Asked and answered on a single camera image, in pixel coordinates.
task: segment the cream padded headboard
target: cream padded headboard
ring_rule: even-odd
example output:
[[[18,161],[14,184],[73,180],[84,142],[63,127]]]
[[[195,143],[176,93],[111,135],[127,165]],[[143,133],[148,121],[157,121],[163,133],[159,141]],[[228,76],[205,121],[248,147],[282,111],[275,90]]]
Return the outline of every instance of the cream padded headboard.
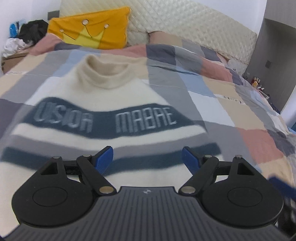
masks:
[[[164,31],[248,64],[257,34],[232,18],[191,0],[62,0],[60,15],[129,6],[130,45],[148,43],[148,32]]]

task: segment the black bag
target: black bag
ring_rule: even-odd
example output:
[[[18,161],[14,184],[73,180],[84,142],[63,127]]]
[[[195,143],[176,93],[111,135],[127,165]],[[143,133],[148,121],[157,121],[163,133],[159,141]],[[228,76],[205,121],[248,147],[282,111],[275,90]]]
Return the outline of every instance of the black bag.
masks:
[[[48,23],[44,20],[35,20],[23,24],[20,33],[17,35],[18,39],[22,39],[26,44],[33,41],[35,45],[41,40],[47,32]]]

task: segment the gray ribbed panel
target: gray ribbed panel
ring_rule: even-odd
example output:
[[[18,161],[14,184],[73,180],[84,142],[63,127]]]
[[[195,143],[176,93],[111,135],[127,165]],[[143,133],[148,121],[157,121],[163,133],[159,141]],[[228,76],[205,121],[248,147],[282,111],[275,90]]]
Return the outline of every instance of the gray ribbed panel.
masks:
[[[276,227],[237,229],[209,217],[193,197],[174,188],[123,187],[101,197],[87,215],[64,227],[21,224],[7,241],[288,241]]]

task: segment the pillow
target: pillow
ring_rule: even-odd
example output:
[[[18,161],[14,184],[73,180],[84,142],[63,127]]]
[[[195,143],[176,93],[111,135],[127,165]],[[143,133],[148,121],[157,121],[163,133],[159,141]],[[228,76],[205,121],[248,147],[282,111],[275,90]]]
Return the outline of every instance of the pillow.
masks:
[[[126,46],[126,29],[131,9],[122,7],[107,11],[52,18],[47,32],[68,44],[95,49],[119,49]]]
[[[233,69],[239,75],[243,75],[247,68],[246,64],[244,64],[240,60],[237,60],[236,58],[228,59],[212,49],[203,47],[197,43],[194,43],[187,39],[183,39],[176,35],[168,34],[161,31],[155,31],[149,33],[149,36],[150,44],[168,44],[185,48],[208,60],[221,62],[225,65],[225,67]]]

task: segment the yellow pillow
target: yellow pillow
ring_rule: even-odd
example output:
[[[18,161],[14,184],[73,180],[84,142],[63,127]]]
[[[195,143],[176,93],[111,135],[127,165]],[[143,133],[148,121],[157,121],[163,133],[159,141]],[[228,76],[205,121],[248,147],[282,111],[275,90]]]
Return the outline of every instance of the yellow pillow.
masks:
[[[119,49],[126,45],[130,7],[52,18],[47,32],[68,44],[95,49]]]

